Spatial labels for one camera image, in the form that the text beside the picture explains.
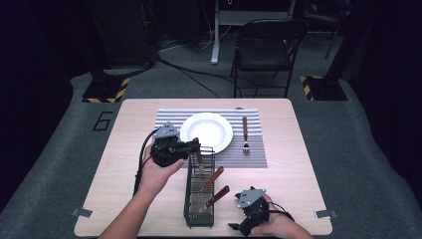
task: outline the wooden tabletop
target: wooden tabletop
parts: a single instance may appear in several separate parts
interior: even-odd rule
[[[183,217],[187,169],[180,169],[151,204],[139,236],[242,236],[227,224],[245,219],[235,194],[250,186],[266,189],[311,234],[331,232],[329,219],[314,215],[325,204],[289,100],[148,99],[122,103],[83,206],[93,213],[78,219],[77,236],[98,236],[117,217],[132,196],[141,146],[154,130],[157,110],[180,108],[258,109],[268,168],[226,168],[215,188],[229,185],[230,192],[215,204],[214,226],[191,229]]]

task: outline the black chair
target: black chair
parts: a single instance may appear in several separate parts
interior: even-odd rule
[[[312,26],[324,27],[331,31],[328,58],[332,45],[346,16],[352,11],[352,6],[347,0],[305,0],[302,6],[302,17]]]
[[[237,89],[281,88],[288,95],[298,47],[308,33],[306,21],[297,19],[255,20],[245,24],[238,34],[231,77],[234,76],[234,98]],[[285,85],[239,87],[238,71],[241,72],[289,72]]]

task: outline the wire basket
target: wire basket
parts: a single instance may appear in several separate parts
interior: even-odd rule
[[[201,189],[214,174],[215,153],[212,147],[201,146],[201,154],[202,163],[198,162],[196,153],[189,156],[183,215],[190,228],[211,228],[214,225],[214,205],[201,210],[205,203],[214,196],[214,183],[202,192]]]

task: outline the knife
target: knife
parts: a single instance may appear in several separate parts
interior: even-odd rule
[[[215,194],[215,196],[209,199],[207,203],[205,203],[201,208],[199,208],[198,211],[196,211],[196,213],[193,215],[193,218],[198,216],[199,213],[202,213],[210,206],[212,206],[214,203],[220,200],[224,195],[226,195],[229,191],[230,191],[230,188],[228,185],[223,187],[217,194]]]
[[[193,142],[199,144],[199,138],[198,137],[193,138]],[[196,159],[198,160],[198,163],[199,163],[199,171],[200,171],[200,173],[201,174],[204,174],[204,166],[202,165],[201,147],[199,147],[198,148],[198,151],[196,151]]]
[[[189,206],[192,205],[192,203],[198,199],[198,197],[202,194],[202,192],[204,192],[208,187],[211,186],[211,184],[213,184],[215,182],[215,180],[217,179],[217,177],[219,177],[221,175],[221,173],[223,173],[224,171],[224,167],[223,166],[219,166],[217,168],[217,170],[214,172],[214,174],[212,174],[212,176],[210,177],[210,179],[208,179],[207,182],[205,182],[204,186],[201,188],[201,190],[199,190],[199,192],[193,196],[190,200]]]

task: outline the fork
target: fork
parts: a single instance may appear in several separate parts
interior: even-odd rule
[[[242,122],[243,122],[243,137],[245,138],[245,143],[243,144],[243,154],[249,154],[251,148],[248,145],[248,119],[246,117],[243,117]]]

